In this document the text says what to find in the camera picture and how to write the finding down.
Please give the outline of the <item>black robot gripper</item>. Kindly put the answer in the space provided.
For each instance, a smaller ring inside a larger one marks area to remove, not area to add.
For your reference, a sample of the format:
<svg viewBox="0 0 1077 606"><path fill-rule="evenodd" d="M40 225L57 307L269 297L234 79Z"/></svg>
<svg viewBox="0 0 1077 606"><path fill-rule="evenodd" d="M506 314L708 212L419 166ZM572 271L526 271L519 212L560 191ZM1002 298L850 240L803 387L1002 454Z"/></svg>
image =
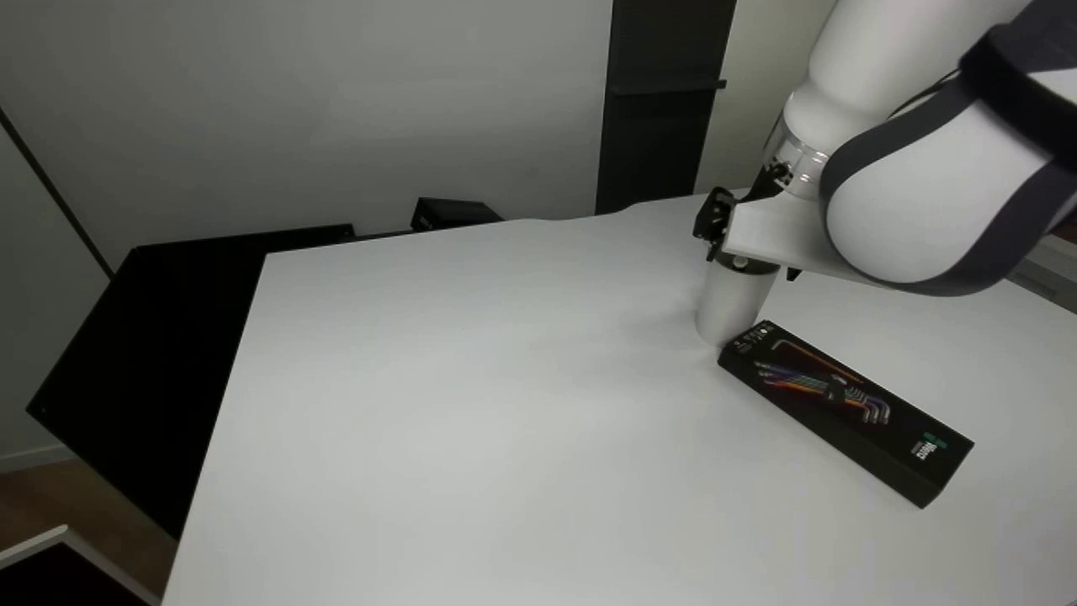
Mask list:
<svg viewBox="0 0 1077 606"><path fill-rule="evenodd" d="M775 261L734 257L723 250L723 240L732 233L732 219L734 219L736 205L740 205L740 200L732 188L723 188L723 186L712 188L697 219L693 219L693 235L708 241L712 261L726 267L734 271L747 271L747 276L775 276L779 271Z"/></svg>

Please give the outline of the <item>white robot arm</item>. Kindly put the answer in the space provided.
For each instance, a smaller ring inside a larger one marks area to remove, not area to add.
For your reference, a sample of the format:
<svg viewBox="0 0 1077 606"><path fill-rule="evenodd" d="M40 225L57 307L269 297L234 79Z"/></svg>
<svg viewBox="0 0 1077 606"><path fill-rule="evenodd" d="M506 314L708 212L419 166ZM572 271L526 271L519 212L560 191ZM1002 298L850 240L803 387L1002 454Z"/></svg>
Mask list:
<svg viewBox="0 0 1077 606"><path fill-rule="evenodd" d="M712 191L714 258L966 297L1077 194L1077 0L839 0L747 194Z"/></svg>

